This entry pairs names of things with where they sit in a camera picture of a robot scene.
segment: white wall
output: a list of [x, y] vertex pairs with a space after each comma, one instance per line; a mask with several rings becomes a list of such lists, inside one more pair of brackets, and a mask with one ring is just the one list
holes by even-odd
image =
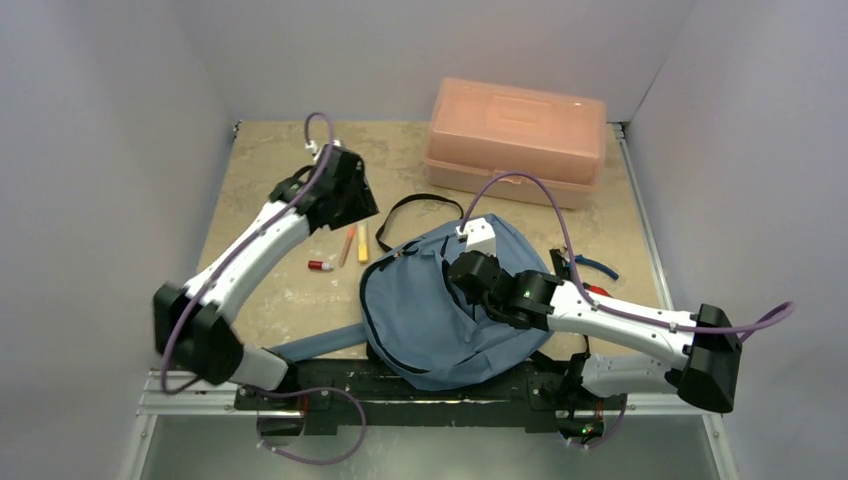
[[445, 76], [630, 120], [695, 0], [172, 0], [238, 118], [427, 120]]
[[223, 103], [165, 0], [0, 2], [0, 478], [115, 478]]
[[743, 478], [844, 478], [848, 3], [698, 2], [629, 130], [677, 307], [783, 324], [726, 417]]

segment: wooden table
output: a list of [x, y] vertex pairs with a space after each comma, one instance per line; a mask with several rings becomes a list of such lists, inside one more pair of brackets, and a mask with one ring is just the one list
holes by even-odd
[[[315, 138], [324, 131], [316, 128]], [[427, 139], [423, 122], [339, 122], [336, 137], [359, 153], [381, 213], [370, 219], [371, 260], [382, 252], [373, 234], [389, 209], [401, 198], [433, 192], [468, 205], [473, 195], [427, 184], [421, 161]], [[301, 122], [243, 122], [215, 209], [201, 267], [217, 258], [254, 220], [268, 193], [311, 158], [303, 149]], [[563, 244], [562, 233], [550, 207], [510, 200], [484, 198], [474, 213], [494, 212], [521, 231], [550, 267], [548, 249]], [[576, 253], [601, 261], [621, 274], [617, 282], [592, 269], [581, 268], [581, 277], [607, 289], [614, 297], [658, 307], [648, 250], [642, 233], [633, 191], [621, 150], [608, 131], [607, 159], [600, 188], [579, 210], [564, 210]], [[456, 220], [449, 205], [414, 202], [399, 210], [385, 235], [397, 245], [447, 221]], [[309, 260], [333, 264], [347, 228], [320, 230], [292, 250], [256, 288], [235, 322], [239, 337], [257, 346], [275, 346], [361, 321], [358, 285], [364, 265], [356, 261], [356, 246], [344, 268], [333, 272], [307, 270]], [[620, 354], [628, 350], [591, 340], [592, 351]], [[557, 333], [542, 348], [554, 358], [567, 359], [582, 351], [582, 337]], [[329, 358], [364, 358], [364, 346], [327, 355]]]

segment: bag handle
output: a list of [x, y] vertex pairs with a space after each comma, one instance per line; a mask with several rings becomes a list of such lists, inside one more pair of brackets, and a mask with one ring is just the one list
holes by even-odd
[[435, 200], [437, 202], [449, 203], [459, 209], [459, 218], [465, 216], [465, 211], [462, 209], [462, 205], [449, 198], [445, 198], [441, 195], [436, 195], [435, 193], [414, 193], [412, 195], [409, 195], [408, 197], [404, 197], [398, 203], [396, 203], [391, 210], [389, 210], [389, 214], [386, 216], [386, 220], [383, 222], [382, 225], [380, 225], [380, 228], [377, 229], [377, 234], [375, 235], [375, 237], [377, 237], [377, 244], [380, 245], [380, 248], [383, 249], [383, 252], [388, 253], [392, 249], [392, 247], [386, 245], [382, 239], [383, 232], [385, 232], [386, 230], [386, 224], [389, 223], [389, 219], [392, 218], [392, 213], [394, 213], [395, 210], [406, 205], [407, 203], [414, 202], [417, 200]]

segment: yellow highlighter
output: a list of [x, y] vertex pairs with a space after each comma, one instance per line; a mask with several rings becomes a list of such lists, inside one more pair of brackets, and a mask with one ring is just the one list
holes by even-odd
[[368, 221], [364, 220], [356, 225], [356, 237], [358, 242], [359, 263], [368, 263]]

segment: robotic arm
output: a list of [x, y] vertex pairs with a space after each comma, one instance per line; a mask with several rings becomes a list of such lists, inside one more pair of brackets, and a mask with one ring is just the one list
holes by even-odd
[[[177, 339], [173, 359], [203, 380], [212, 384], [230, 381], [265, 390], [280, 388], [289, 363], [268, 350], [244, 346], [231, 323], [274, 265], [315, 230], [324, 226], [335, 230], [377, 213], [362, 158], [340, 144], [324, 148], [332, 148], [331, 156], [308, 195], [294, 211], [260, 232], [259, 238], [240, 251], [190, 313]], [[304, 167], [277, 184], [256, 220], [209, 268], [181, 288], [171, 284], [159, 288], [153, 297], [153, 316], [156, 349], [160, 354], [164, 353], [168, 337], [189, 300], [198, 295], [224, 258], [242, 248], [246, 237], [286, 207], [304, 185], [300, 177], [307, 171], [311, 175], [311, 170], [311, 166]]]
[[500, 268], [493, 230], [485, 219], [458, 231], [466, 251], [448, 269], [448, 279], [469, 303], [482, 304], [495, 321], [515, 328], [572, 332], [608, 340], [641, 355], [572, 357], [575, 385], [606, 398], [620, 393], [677, 393], [684, 401], [713, 412], [733, 410], [742, 345], [736, 335], [677, 331], [680, 326], [727, 327], [724, 312], [702, 305], [698, 313], [656, 310], [590, 294], [593, 300], [626, 313], [672, 325], [662, 328], [598, 310], [577, 286], [553, 275]]

